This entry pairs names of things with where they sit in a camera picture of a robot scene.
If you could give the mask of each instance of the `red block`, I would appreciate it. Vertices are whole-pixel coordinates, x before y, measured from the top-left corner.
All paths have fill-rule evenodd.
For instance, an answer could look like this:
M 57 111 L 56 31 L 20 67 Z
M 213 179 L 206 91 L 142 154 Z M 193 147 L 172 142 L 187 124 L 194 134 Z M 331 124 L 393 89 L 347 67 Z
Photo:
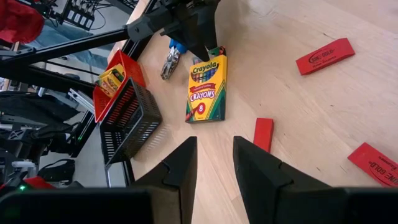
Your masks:
M 355 51 L 348 39 L 342 38 L 297 59 L 296 63 L 301 75 L 308 75 L 354 54 Z
M 273 132 L 274 120 L 257 118 L 253 143 L 261 149 L 270 152 Z
M 363 143 L 348 159 L 382 186 L 398 187 L 398 164 L 368 143 Z

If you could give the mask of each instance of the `crayola crayons box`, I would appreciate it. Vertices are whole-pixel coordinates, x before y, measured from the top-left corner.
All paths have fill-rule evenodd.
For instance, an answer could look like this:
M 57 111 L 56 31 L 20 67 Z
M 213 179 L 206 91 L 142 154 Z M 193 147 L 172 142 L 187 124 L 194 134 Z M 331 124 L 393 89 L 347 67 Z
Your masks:
M 225 119 L 226 55 L 190 68 L 185 121 L 222 121 Z

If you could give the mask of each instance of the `light wood surface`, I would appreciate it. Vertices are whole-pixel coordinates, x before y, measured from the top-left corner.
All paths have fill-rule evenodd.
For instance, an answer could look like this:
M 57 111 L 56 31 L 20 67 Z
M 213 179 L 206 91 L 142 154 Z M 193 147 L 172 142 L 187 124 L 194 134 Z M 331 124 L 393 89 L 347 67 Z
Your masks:
M 197 136 L 193 223 L 248 223 L 233 136 L 252 141 L 262 117 L 274 119 L 271 153 L 279 159 L 332 186 L 379 186 L 347 156 L 366 141 L 398 161 L 397 1 L 222 0 L 216 29 L 228 56 L 225 121 L 184 122 L 191 53 L 167 82 L 160 71 L 170 39 L 155 35 L 141 55 L 164 121 L 132 160 L 137 178 Z M 296 59 L 342 37 L 355 56 L 299 74 Z

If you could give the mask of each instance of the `black plastic basket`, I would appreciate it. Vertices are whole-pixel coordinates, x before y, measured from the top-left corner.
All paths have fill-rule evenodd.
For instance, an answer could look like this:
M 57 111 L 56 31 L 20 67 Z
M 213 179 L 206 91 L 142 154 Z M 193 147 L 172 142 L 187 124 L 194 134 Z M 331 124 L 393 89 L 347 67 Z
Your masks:
M 154 96 L 130 78 L 99 126 L 105 165 L 135 156 L 161 122 Z

